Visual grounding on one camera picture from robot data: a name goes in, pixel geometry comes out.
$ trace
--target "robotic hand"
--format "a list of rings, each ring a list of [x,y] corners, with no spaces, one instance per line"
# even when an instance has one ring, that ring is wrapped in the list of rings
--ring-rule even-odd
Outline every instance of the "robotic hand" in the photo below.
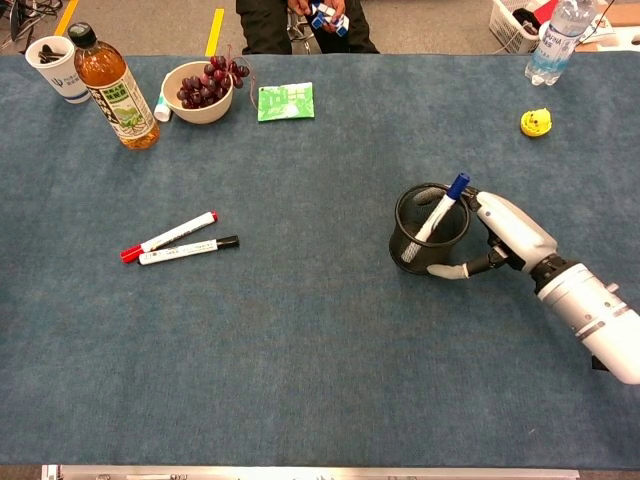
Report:
[[[469,278],[505,263],[528,273],[542,303],[611,373],[621,382],[640,384],[640,317],[615,295],[618,285],[605,286],[582,263],[561,258],[555,239],[508,200],[469,187],[464,196],[489,230],[491,251],[462,265],[431,265],[429,273]]]

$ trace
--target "green package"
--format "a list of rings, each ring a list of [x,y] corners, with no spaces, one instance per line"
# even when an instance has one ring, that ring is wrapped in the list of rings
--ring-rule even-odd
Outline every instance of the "green package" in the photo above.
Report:
[[[295,83],[279,87],[260,87],[258,121],[286,118],[313,118],[313,84]]]

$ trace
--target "black pants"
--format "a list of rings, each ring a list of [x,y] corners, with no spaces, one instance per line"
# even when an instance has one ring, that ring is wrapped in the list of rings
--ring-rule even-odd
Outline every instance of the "black pants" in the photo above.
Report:
[[[322,53],[379,53],[369,40],[369,24],[360,0],[346,0],[345,4],[349,17],[347,35],[339,37],[322,29],[313,31]],[[242,53],[291,54],[286,0],[236,0],[236,12],[247,39],[247,48]],[[312,17],[307,20],[311,25]]]

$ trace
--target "beige bowl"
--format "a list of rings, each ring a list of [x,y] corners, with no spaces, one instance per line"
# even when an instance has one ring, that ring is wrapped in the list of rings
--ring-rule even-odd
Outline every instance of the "beige bowl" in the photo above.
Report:
[[[233,98],[233,85],[227,94],[213,105],[204,108],[195,108],[193,110],[182,108],[182,102],[178,100],[176,94],[182,86],[184,77],[201,77],[204,73],[204,66],[209,62],[190,62],[180,65],[178,68],[171,70],[162,82],[162,96],[169,104],[169,108],[175,112],[181,119],[189,123],[213,123],[222,117],[231,106]]]

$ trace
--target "yellow toy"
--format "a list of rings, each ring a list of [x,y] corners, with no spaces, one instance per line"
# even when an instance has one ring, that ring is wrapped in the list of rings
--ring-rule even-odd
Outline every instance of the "yellow toy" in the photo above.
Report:
[[[541,137],[551,130],[551,112],[546,108],[526,112],[520,119],[520,129],[527,137]]]

